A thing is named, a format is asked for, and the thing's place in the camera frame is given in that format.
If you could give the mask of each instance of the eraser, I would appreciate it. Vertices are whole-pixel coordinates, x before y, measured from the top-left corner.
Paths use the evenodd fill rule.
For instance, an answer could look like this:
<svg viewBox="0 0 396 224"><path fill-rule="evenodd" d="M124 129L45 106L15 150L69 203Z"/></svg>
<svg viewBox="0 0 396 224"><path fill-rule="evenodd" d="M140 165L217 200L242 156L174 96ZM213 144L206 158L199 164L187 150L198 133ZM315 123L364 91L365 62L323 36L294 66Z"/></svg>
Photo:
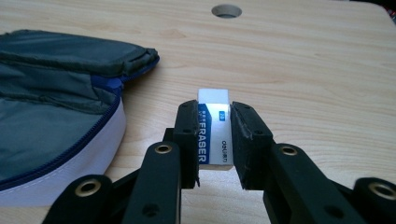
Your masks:
<svg viewBox="0 0 396 224"><path fill-rule="evenodd" d="M198 161L200 169L233 167L228 90L198 90Z"/></svg>

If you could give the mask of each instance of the cloth case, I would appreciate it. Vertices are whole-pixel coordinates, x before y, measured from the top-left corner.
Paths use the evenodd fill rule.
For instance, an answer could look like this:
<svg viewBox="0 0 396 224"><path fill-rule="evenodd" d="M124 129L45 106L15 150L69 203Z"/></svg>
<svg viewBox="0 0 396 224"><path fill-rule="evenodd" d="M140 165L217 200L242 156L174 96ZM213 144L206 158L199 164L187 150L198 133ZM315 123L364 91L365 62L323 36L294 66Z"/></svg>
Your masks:
<svg viewBox="0 0 396 224"><path fill-rule="evenodd" d="M0 205L49 205L78 177L103 174L125 132L125 81L155 49L80 35L0 35Z"/></svg>

